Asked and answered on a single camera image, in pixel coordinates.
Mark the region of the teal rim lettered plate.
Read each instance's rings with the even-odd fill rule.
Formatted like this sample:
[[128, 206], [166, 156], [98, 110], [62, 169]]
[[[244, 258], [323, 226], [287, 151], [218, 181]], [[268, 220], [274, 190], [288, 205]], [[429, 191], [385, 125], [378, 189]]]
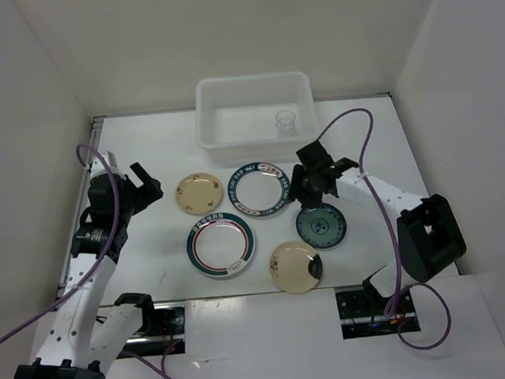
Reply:
[[276, 165], [249, 163], [231, 175], [227, 196], [240, 213], [255, 218], [269, 217], [287, 205], [290, 186], [289, 177]]

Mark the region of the teal red ring plate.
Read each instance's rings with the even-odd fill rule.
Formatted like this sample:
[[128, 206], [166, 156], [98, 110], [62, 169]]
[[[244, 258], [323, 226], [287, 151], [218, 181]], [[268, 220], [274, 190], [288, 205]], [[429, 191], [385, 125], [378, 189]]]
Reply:
[[189, 231], [186, 254], [201, 275], [233, 279], [245, 272], [255, 252], [255, 233], [237, 215], [215, 212], [202, 217]]

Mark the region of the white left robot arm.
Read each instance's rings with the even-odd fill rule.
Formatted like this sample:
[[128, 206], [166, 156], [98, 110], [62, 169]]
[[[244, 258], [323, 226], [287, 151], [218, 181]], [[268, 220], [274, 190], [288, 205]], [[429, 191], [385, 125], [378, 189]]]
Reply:
[[128, 239], [131, 218], [163, 196], [159, 181], [141, 164], [131, 169], [136, 186], [118, 169], [110, 151], [95, 155], [89, 166], [89, 206], [82, 212], [67, 267], [67, 300], [54, 309], [54, 321], [34, 361], [20, 365], [14, 379], [106, 379], [112, 363], [133, 334], [157, 327], [150, 295], [126, 292], [107, 319], [96, 322], [106, 286]]

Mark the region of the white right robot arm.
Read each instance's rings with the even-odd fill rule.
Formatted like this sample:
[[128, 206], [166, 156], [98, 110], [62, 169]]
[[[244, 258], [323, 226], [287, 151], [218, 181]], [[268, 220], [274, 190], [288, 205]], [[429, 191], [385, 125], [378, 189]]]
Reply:
[[291, 176], [291, 201], [303, 209], [323, 204], [323, 196], [348, 200], [390, 222], [396, 240], [394, 260], [363, 282], [363, 304], [372, 313], [383, 313], [399, 289], [424, 283], [466, 253], [466, 244], [444, 196], [406, 192], [368, 174], [359, 163], [343, 157], [335, 161], [320, 142], [296, 151], [299, 163]]

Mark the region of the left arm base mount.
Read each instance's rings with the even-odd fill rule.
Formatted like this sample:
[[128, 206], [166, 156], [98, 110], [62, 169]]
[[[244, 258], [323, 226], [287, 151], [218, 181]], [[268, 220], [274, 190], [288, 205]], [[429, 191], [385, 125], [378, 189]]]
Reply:
[[156, 316], [146, 330], [140, 330], [126, 341], [123, 351], [141, 357], [161, 356], [172, 346], [170, 355], [184, 354], [185, 304], [183, 302], [156, 304]]

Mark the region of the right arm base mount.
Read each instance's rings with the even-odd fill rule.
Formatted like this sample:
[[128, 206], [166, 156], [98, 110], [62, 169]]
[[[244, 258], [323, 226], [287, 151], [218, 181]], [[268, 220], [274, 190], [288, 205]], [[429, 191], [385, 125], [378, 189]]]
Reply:
[[395, 335], [401, 332], [421, 331], [412, 295], [400, 298], [396, 314], [387, 318], [383, 308], [368, 301], [368, 294], [359, 286], [335, 290], [342, 339]]

